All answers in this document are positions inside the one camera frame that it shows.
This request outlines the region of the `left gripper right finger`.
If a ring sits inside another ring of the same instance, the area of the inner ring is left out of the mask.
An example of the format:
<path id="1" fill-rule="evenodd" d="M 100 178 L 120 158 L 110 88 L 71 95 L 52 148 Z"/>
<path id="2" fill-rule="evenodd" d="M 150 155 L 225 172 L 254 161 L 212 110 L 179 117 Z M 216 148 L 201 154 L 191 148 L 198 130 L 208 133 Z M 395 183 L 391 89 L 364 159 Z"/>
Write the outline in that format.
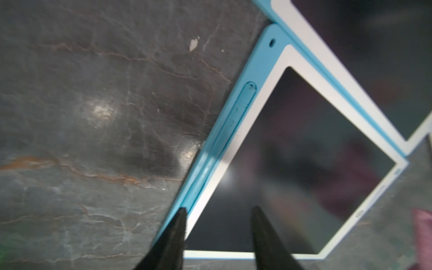
<path id="1" fill-rule="evenodd" d="M 252 209 L 251 230 L 258 270 L 304 270 L 282 243 L 259 206 Z"/>

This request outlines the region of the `blue front drawing tablet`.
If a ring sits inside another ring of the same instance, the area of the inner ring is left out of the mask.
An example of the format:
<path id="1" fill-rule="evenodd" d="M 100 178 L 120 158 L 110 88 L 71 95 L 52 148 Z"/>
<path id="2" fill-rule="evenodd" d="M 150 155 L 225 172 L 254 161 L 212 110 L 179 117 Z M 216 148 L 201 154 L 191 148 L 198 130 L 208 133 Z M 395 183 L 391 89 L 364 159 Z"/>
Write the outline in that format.
<path id="1" fill-rule="evenodd" d="M 277 24 L 265 28 L 175 199 L 187 259 L 252 259 L 251 211 L 325 259 L 407 167 Z"/>

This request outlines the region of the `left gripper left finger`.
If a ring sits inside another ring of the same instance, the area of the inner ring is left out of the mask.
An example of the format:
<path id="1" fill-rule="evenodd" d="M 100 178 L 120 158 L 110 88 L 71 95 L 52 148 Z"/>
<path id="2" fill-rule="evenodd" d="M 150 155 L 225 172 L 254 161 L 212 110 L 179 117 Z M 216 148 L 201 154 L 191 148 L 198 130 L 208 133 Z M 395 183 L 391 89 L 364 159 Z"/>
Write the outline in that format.
<path id="1" fill-rule="evenodd" d="M 179 208 L 147 255 L 135 270 L 181 270 L 187 223 L 187 211 Z"/>

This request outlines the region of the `pink cleaning cloth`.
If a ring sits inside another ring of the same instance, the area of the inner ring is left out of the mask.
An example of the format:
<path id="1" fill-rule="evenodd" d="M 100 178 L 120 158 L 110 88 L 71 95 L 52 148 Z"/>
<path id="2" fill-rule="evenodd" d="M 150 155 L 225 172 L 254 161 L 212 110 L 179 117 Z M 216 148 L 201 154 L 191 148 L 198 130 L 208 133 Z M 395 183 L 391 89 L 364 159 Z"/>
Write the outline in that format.
<path id="1" fill-rule="evenodd" d="M 432 268 L 432 213 L 424 209 L 414 209 L 412 217 L 417 263 L 409 270 L 430 270 Z"/>

